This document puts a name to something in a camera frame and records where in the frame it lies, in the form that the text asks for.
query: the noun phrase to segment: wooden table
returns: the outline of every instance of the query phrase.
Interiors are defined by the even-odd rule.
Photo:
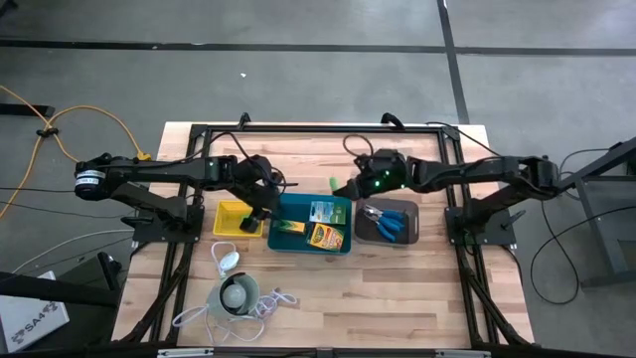
[[[166,123],[158,160],[184,156],[191,124]],[[461,129],[481,142],[488,142],[482,125],[464,125]],[[329,177],[337,177],[343,185],[358,171],[353,157],[343,150],[343,134],[244,133],[237,136],[249,154],[267,156],[289,182],[300,183],[288,188],[288,192],[329,194]],[[368,137],[376,148],[395,148],[404,155],[439,160],[437,141],[431,135],[370,134]],[[461,142],[466,161],[489,156],[467,138]],[[362,140],[351,140],[348,144],[357,152],[368,150]],[[212,155],[227,154],[240,157],[228,136],[217,140],[212,150]],[[151,189],[164,196],[177,194],[176,185],[153,184]],[[471,186],[473,197],[484,197],[497,189],[494,183]],[[223,345],[468,347],[456,256],[447,243],[442,219],[442,210],[447,206],[444,192],[421,195],[398,190],[381,197],[410,200],[419,205],[420,237],[416,244],[397,249],[354,243],[350,254],[334,257],[273,252],[267,248],[267,233],[263,239],[234,239],[241,254],[235,272],[251,274],[258,281],[261,294],[280,287],[298,297],[299,303],[279,306],[258,340],[244,343],[228,339]],[[232,198],[225,191],[205,193],[205,223],[201,241],[195,246],[185,308],[205,304],[210,289],[219,281],[210,247],[223,238],[215,237],[212,230],[217,201]],[[483,251],[494,301],[520,334],[533,341],[514,261],[499,247],[484,247]],[[165,252],[165,244],[150,244],[132,259],[113,339],[128,333],[155,298]],[[171,300],[166,305],[162,339],[172,316],[172,306]],[[480,332],[486,337],[480,304],[476,304],[476,311]],[[254,322],[241,322],[237,333],[250,337],[257,328]],[[215,338],[221,337],[223,332],[216,332]],[[210,345],[203,318],[181,329],[179,345]]]

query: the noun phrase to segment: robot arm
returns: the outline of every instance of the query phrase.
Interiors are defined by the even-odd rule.
[[[490,217],[526,199],[546,200],[560,193],[557,166],[546,158],[501,156],[465,164],[444,164],[413,157],[404,159],[396,150],[380,149],[358,156],[360,174],[333,192],[351,200],[409,188],[430,193],[451,185],[501,181],[507,187],[483,198],[471,199],[456,217],[456,225],[483,231]]]
[[[260,220],[278,208],[278,184],[282,180],[279,173],[272,172],[267,158],[259,155],[241,162],[233,155],[164,162],[112,157],[104,153],[78,163],[75,175],[78,197],[91,201],[116,200],[150,216],[128,218],[124,220],[126,224],[139,228],[139,225],[159,222],[170,231],[186,233],[200,227],[202,205],[189,206],[181,197],[161,197],[134,182],[185,183],[203,191],[228,190],[252,207],[251,215],[243,219],[240,227],[253,232]]]

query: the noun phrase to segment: yellow extension cord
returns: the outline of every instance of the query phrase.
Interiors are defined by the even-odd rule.
[[[6,93],[10,94],[12,97],[14,97],[15,99],[19,100],[24,105],[26,105],[28,108],[30,108],[33,111],[33,113],[35,113],[45,123],[44,130],[47,130],[47,129],[53,127],[53,123],[60,116],[62,116],[63,114],[66,114],[66,113],[68,113],[68,112],[70,112],[72,110],[76,110],[76,109],[90,109],[90,110],[98,111],[98,112],[100,112],[100,113],[102,113],[104,115],[107,115],[110,118],[112,118],[113,120],[115,120],[117,123],[119,123],[119,125],[121,125],[123,130],[125,130],[126,134],[128,134],[128,137],[130,138],[130,141],[132,141],[132,145],[134,145],[135,149],[137,150],[137,158],[139,158],[139,160],[150,160],[150,154],[144,153],[141,150],[141,148],[139,148],[139,144],[135,140],[135,137],[132,135],[132,132],[130,131],[130,129],[128,129],[126,124],[121,119],[117,118],[114,114],[112,114],[112,113],[110,113],[110,112],[108,112],[108,111],[106,111],[104,109],[101,109],[99,107],[92,106],[92,105],[75,105],[75,106],[72,106],[72,107],[69,107],[67,109],[62,110],[61,112],[59,112],[56,115],[54,115],[53,117],[51,117],[51,119],[47,120],[46,118],[44,118],[43,115],[41,115],[38,111],[36,111],[36,109],[33,108],[32,105],[30,105],[27,101],[25,101],[19,95],[15,94],[10,89],[5,88],[4,86],[0,86],[0,90],[3,90]],[[75,163],[79,162],[75,157],[73,157],[72,155],[70,155],[67,152],[67,150],[64,148],[64,145],[62,144],[62,140],[58,137],[58,135],[57,134],[53,134],[53,136],[55,137],[56,141],[58,142],[58,146],[60,147],[60,150],[62,150],[64,155],[66,155],[67,158],[69,158],[70,160],[72,160]],[[40,149],[40,145],[41,144],[42,144],[42,137],[38,137],[38,140],[36,140],[36,144],[33,147],[33,151],[31,152],[31,159],[29,160],[29,166],[27,167],[27,171],[24,174],[24,177],[22,178],[22,181],[20,182],[20,185],[18,185],[17,190],[13,192],[13,195],[11,195],[11,198],[9,198],[9,201],[7,202],[5,207],[2,209],[2,211],[0,211],[0,219],[2,219],[2,217],[4,217],[5,213],[7,212],[7,210],[11,206],[11,204],[13,203],[13,201],[18,196],[18,193],[20,192],[20,189],[22,189],[24,184],[29,179],[29,175],[31,175],[31,170],[33,169],[33,164],[36,161],[36,156],[38,155],[38,150]]]

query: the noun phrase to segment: concrete floor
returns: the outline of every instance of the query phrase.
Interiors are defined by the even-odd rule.
[[[434,0],[19,0],[0,20],[0,36],[264,44],[443,46]],[[447,0],[455,44],[483,47],[636,47],[636,5],[616,0]],[[632,57],[459,56],[471,123],[485,124],[500,152],[547,154],[607,147],[636,133],[636,59]],[[156,151],[168,120],[376,122],[391,111],[408,122],[457,123],[445,55],[240,52],[0,50],[0,83],[31,102],[61,109],[102,106],[123,118],[142,148]],[[0,93],[0,101],[8,100]],[[1,186],[15,186],[28,162],[38,119],[0,117]],[[79,158],[103,151],[133,155],[116,124],[91,112],[61,120],[68,150]],[[572,158],[576,169],[593,155]],[[74,166],[47,141],[29,187],[72,189]],[[6,200],[8,192],[0,193]],[[18,203],[112,216],[117,203],[89,203],[72,194],[22,193]],[[578,203],[546,204],[556,231],[583,218]],[[524,276],[549,237],[538,202],[515,224]],[[80,234],[125,228],[117,220],[82,219],[12,208],[0,221],[0,269],[12,270],[37,253]],[[68,246],[46,265],[116,237]],[[604,266],[586,226],[563,237],[581,278]],[[129,243],[107,249],[127,265]],[[60,273],[75,260],[52,266]],[[551,247],[538,259],[538,286],[552,299],[572,290],[572,273]],[[581,293],[567,306],[542,301],[526,281],[537,342],[546,347],[635,355],[636,284]]]

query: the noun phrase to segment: white cable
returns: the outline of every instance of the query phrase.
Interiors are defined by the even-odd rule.
[[[289,293],[280,293],[278,288],[275,288],[271,291],[270,294],[262,295],[258,298],[258,302],[256,306],[252,310],[254,316],[260,319],[266,319],[278,308],[278,300],[283,302],[287,302],[290,304],[298,303],[298,299]]]
[[[181,320],[181,318],[183,316],[185,316],[186,314],[196,311],[193,315],[191,315],[190,317],[188,317],[187,319]],[[184,325],[192,322],[195,318],[197,318],[198,316],[201,315],[201,313],[206,312],[206,316],[204,317],[205,321],[206,321],[206,331],[208,332],[208,339],[210,339],[210,344],[215,345],[215,339],[212,337],[212,329],[210,329],[210,324],[208,323],[208,315],[210,314],[210,311],[208,310],[208,306],[198,306],[198,307],[192,307],[190,309],[186,309],[185,311],[179,313],[175,319],[172,320],[172,325],[174,327],[183,327]]]
[[[18,270],[20,270],[21,268],[25,267],[26,265],[32,263],[33,261],[41,258],[42,256],[57,250],[59,248],[61,248],[62,246],[66,245],[66,244],[70,244],[72,242],[75,242],[77,240],[81,240],[81,239],[86,239],[86,238],[92,238],[93,236],[97,236],[97,235],[106,235],[106,234],[114,234],[114,233],[132,233],[134,232],[134,230],[106,230],[106,231],[102,231],[102,232],[96,232],[96,233],[90,233],[90,234],[84,234],[81,236],[78,236],[76,238],[72,238],[72,239],[68,239],[65,242],[62,242],[60,244],[57,244],[55,246],[53,246],[52,248],[46,250],[45,252],[37,255],[36,257],[29,259],[27,261],[25,261],[23,264],[19,265],[18,268],[14,269],[11,273],[16,273]]]
[[[296,297],[294,297],[293,295],[289,293],[280,293],[278,292],[278,288],[273,289],[270,294],[262,295],[258,298],[256,306],[250,312],[252,315],[232,318],[228,321],[228,323],[233,323],[241,320],[255,320],[257,322],[260,322],[260,330],[258,331],[258,333],[256,333],[256,335],[252,338],[242,338],[236,333],[232,332],[230,329],[225,328],[219,324],[215,324],[216,327],[222,328],[227,332],[226,336],[221,340],[221,342],[225,342],[226,339],[230,337],[230,335],[240,339],[243,342],[252,342],[258,339],[258,337],[260,337],[262,332],[265,330],[265,320],[274,313],[276,308],[278,308],[279,300],[291,304],[298,303],[298,299],[296,299]]]
[[[256,306],[249,312],[251,315],[240,316],[240,317],[231,318],[228,320],[228,323],[234,323],[234,322],[238,322],[242,320],[254,320],[260,323],[260,330],[258,331],[258,333],[256,333],[256,335],[254,335],[251,338],[243,338],[237,335],[236,333],[232,332],[231,329],[223,327],[218,323],[215,323],[215,327],[221,328],[226,332],[226,335],[221,340],[221,343],[224,343],[230,336],[234,336],[243,342],[252,342],[258,339],[258,337],[260,337],[262,332],[265,331],[265,320],[274,313],[276,308],[278,308],[279,300],[290,303],[290,304],[298,303],[298,299],[296,299],[296,297],[294,297],[293,295],[289,293],[280,293],[278,288],[275,288],[271,291],[270,294],[262,295],[261,297],[258,298],[258,302],[256,303]],[[210,324],[208,323],[208,315],[210,314],[210,311],[208,308],[209,307],[205,305],[205,306],[198,306],[198,307],[192,307],[192,308],[186,309],[185,311],[179,313],[175,317],[175,319],[172,320],[172,325],[175,327],[181,327],[183,325],[186,325],[192,322],[195,318],[200,316],[205,311],[206,315],[204,319],[206,322],[206,331],[208,332],[208,338],[210,339],[210,344],[214,346],[215,340],[212,336],[212,329],[210,328]],[[181,320],[183,316],[185,316],[186,314],[190,312],[195,312],[195,313],[193,313],[187,319]]]
[[[219,260],[217,260],[217,256],[215,255],[215,246],[216,245],[232,245],[234,253],[237,252],[237,246],[234,243],[231,243],[231,242],[216,242],[216,243],[213,243],[212,247],[210,248],[210,253],[212,254],[212,259],[214,259],[215,260],[215,264],[217,264],[217,270],[219,271],[219,276],[221,278],[226,278],[226,272],[221,268],[221,265],[219,264]]]

